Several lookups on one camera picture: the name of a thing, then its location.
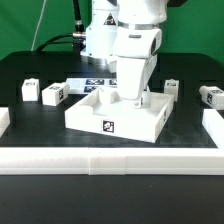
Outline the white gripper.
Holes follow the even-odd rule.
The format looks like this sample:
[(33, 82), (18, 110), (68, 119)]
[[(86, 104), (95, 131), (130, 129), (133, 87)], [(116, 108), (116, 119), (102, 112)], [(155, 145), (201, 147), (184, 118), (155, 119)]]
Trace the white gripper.
[(156, 56), (149, 59), (124, 57), (117, 59), (116, 75), (119, 95), (125, 100), (135, 101), (135, 108), (140, 108), (142, 105), (140, 97), (148, 84), (156, 63)]

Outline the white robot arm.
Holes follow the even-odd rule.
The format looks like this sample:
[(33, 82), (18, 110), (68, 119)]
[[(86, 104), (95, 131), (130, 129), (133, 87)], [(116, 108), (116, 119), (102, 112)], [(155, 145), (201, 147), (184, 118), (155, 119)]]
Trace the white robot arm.
[(143, 91), (157, 63), (162, 42), (160, 24), (167, 19), (169, 0), (117, 0), (114, 43), (118, 93), (122, 100), (142, 105)]

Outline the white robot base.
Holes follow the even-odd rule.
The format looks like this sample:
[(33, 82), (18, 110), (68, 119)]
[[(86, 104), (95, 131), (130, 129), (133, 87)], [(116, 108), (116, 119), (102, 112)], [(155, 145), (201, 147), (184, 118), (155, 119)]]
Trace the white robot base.
[(113, 53), (118, 11), (117, 0), (92, 0), (92, 20), (86, 28), (85, 48), (80, 52), (84, 62), (106, 65)]

